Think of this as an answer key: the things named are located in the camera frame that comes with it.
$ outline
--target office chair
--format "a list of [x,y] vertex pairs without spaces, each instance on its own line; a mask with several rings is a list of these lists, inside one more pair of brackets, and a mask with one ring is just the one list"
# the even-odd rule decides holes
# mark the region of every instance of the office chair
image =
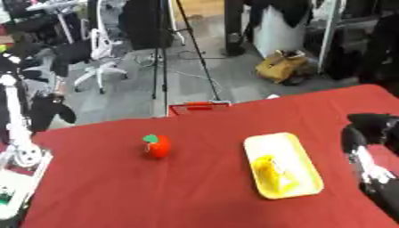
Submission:
[[37,40],[45,40],[45,43],[51,43],[46,34],[53,33],[53,37],[56,37],[54,30],[54,26],[58,23],[56,15],[45,11],[27,11],[26,8],[31,6],[31,2],[28,0],[2,1],[4,9],[9,13],[11,19],[11,21],[5,23],[7,33],[29,33],[36,35]]
[[74,82],[76,92],[80,92],[78,86],[90,77],[96,76],[100,94],[105,94],[102,86],[102,76],[105,73],[120,73],[123,79],[127,78],[127,72],[118,69],[117,63],[109,61],[112,58],[112,49],[118,42],[113,42],[108,36],[101,16],[102,0],[88,0],[87,12],[90,28],[90,39],[82,40],[68,45],[60,45],[55,48],[56,57],[53,60],[51,71],[59,77],[67,77],[69,65],[78,62],[94,61],[98,66],[87,68],[86,73]]

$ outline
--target chair leg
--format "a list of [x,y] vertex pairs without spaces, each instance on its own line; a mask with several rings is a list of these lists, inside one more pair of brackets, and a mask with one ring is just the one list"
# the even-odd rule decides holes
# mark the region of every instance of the chair leg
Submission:
[[100,88],[100,94],[105,94],[104,87],[102,87],[102,74],[103,74],[103,73],[104,73],[104,69],[99,68],[99,69],[97,70],[97,75],[96,75],[96,77],[97,77],[97,85],[98,85],[98,87]]
[[92,70],[92,71],[89,71],[89,72],[85,73],[83,76],[81,76],[80,78],[75,80],[74,87],[76,88],[82,82],[86,81],[88,78],[94,76],[95,74],[96,74],[96,70]]
[[104,68],[104,71],[106,73],[119,73],[119,74],[127,74],[127,72],[125,70],[122,69],[118,69],[118,68]]

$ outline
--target yellow object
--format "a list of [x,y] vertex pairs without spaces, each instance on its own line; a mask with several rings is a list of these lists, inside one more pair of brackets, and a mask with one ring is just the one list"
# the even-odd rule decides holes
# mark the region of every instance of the yellow object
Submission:
[[307,63],[305,54],[296,51],[296,54],[287,56],[287,53],[277,50],[267,56],[264,61],[256,66],[257,73],[280,83],[293,75],[293,73]]
[[7,45],[0,45],[0,53],[7,51]]
[[256,177],[262,185],[269,185],[279,194],[299,185],[297,178],[273,155],[265,155],[253,163]]
[[296,136],[289,133],[252,136],[245,151],[259,193],[270,200],[314,195],[322,178]]

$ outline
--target yellow tray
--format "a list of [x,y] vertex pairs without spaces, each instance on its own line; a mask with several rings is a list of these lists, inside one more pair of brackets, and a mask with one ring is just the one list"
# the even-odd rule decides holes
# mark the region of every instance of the yellow tray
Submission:
[[[324,188],[324,183],[312,161],[307,156],[298,138],[290,133],[278,133],[252,136],[244,142],[245,151],[260,194],[270,200],[314,195]],[[299,181],[299,185],[284,193],[279,193],[272,186],[261,184],[254,169],[254,161],[265,155],[273,155],[284,162]]]

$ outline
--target white chair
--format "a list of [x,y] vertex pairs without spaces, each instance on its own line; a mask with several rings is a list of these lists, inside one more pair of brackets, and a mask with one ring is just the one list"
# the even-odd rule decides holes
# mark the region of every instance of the white chair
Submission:
[[101,14],[102,0],[89,0],[88,1],[88,13],[89,13],[89,28],[90,31],[90,41],[91,41],[91,59],[93,61],[102,61],[98,68],[88,68],[86,73],[78,78],[74,87],[77,91],[77,86],[82,82],[86,81],[88,78],[96,76],[97,84],[100,89],[100,93],[104,94],[104,88],[102,86],[102,76],[107,73],[120,73],[127,78],[127,72],[123,69],[117,68],[117,63],[114,61],[109,61],[109,58],[113,58],[112,49],[114,45],[120,45],[120,42],[113,42],[108,36],[108,32],[104,27]]
[[107,73],[120,73],[127,78],[127,72],[117,68],[117,63],[112,60],[112,49],[119,42],[113,42],[104,27],[101,15],[102,0],[88,0],[87,12],[90,28],[90,39],[65,44],[56,48],[57,56],[52,64],[52,71],[59,77],[67,77],[69,65],[81,61],[98,63],[95,67],[86,68],[86,73],[74,82],[75,91],[78,86],[90,77],[96,76],[100,94],[105,90],[102,86],[102,77]]

